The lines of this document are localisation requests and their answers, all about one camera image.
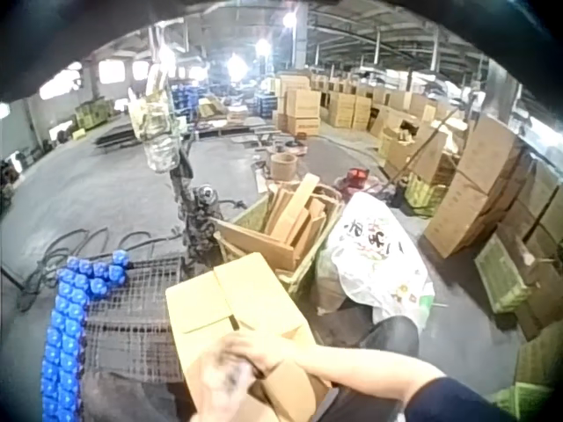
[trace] cardboard box flap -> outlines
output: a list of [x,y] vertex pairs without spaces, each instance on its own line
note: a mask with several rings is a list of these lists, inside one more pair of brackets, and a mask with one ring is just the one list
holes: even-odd
[[290,338],[304,316],[259,253],[214,269],[237,321],[254,330]]
[[328,391],[317,377],[293,362],[282,362],[262,381],[275,413],[289,422],[308,422]]
[[213,273],[167,288],[166,302],[170,320],[181,333],[198,330],[232,315]]

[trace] plastic bag with text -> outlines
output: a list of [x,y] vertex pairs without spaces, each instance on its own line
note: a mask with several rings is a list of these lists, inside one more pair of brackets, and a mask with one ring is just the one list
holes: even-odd
[[373,308],[374,324],[404,315],[419,330],[426,325],[434,301],[428,270],[382,201],[354,194],[318,259],[318,277],[336,275],[350,299]]

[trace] metal wire rack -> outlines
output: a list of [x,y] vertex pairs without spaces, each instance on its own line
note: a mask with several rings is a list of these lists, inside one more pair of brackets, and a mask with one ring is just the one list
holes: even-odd
[[86,326],[86,370],[103,370],[140,382],[183,382],[174,338],[167,329]]
[[88,325],[166,328],[170,326],[165,290],[184,280],[183,258],[136,261],[127,285],[91,304]]

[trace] concrete floor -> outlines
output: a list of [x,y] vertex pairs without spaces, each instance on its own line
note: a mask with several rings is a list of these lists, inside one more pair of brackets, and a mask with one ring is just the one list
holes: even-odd
[[[143,147],[103,154],[92,145],[96,136],[121,123],[114,122],[87,139],[58,148],[26,173],[1,225],[2,262],[13,272],[29,274],[48,245],[73,229],[94,231],[109,227],[111,248],[130,231],[147,230],[162,236],[179,225],[170,180],[147,167]],[[369,137],[348,132],[323,127],[322,135],[330,139],[311,141],[300,172],[314,172],[331,184],[348,168],[366,165],[365,154],[350,152],[339,143],[349,142],[352,135],[360,150],[370,151]],[[210,183],[222,199],[252,204],[258,198],[251,171],[253,155],[251,149],[228,139],[206,139],[195,144],[191,155],[194,186]],[[443,305],[433,308],[421,335],[421,357],[481,394],[508,386],[514,377],[517,346],[522,338],[515,321],[497,321],[491,316],[472,263],[474,251],[443,261],[420,239],[428,222],[394,211],[419,243],[434,282],[435,301]],[[225,206],[223,212],[229,218],[238,211]],[[91,253],[98,252],[95,246],[91,246]],[[180,243],[171,243],[158,246],[155,253],[181,249]],[[16,289],[7,281],[2,287],[0,397],[9,400],[23,420],[39,420],[40,361],[55,292],[42,291],[33,307],[20,314],[15,308]],[[323,316],[319,322],[329,327],[335,338],[350,337],[350,332],[369,327],[366,310],[344,309]]]

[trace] hose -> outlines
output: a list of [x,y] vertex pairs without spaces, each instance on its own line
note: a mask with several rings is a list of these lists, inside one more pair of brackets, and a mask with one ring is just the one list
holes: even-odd
[[[47,288],[56,288],[58,280],[56,278],[56,270],[61,266],[61,264],[69,257],[76,256],[79,257],[80,253],[84,250],[86,245],[88,245],[94,238],[105,234],[104,242],[101,245],[100,253],[98,255],[93,255],[89,257],[81,257],[89,260],[96,260],[102,258],[109,258],[112,256],[112,252],[105,252],[106,247],[109,243],[109,228],[104,227],[91,233],[87,229],[76,229],[62,236],[57,237],[45,250],[43,257],[37,262],[35,269],[29,274],[24,283],[23,290],[21,291],[17,306],[21,312],[27,312],[35,302],[37,295],[40,293],[41,289],[45,286]],[[60,242],[66,240],[70,237],[82,235],[80,242],[74,247],[60,247],[55,248]],[[137,244],[132,244],[129,247],[124,247],[125,243],[133,236],[146,236],[147,240],[139,242]],[[181,232],[179,229],[173,229],[171,236],[161,236],[156,238],[151,238],[151,234],[148,231],[133,231],[126,234],[119,242],[117,249],[123,249],[125,251],[133,251],[135,249],[142,248],[143,246],[150,245],[150,252],[148,259],[150,259],[154,253],[155,244],[160,242],[167,242],[181,237]]]

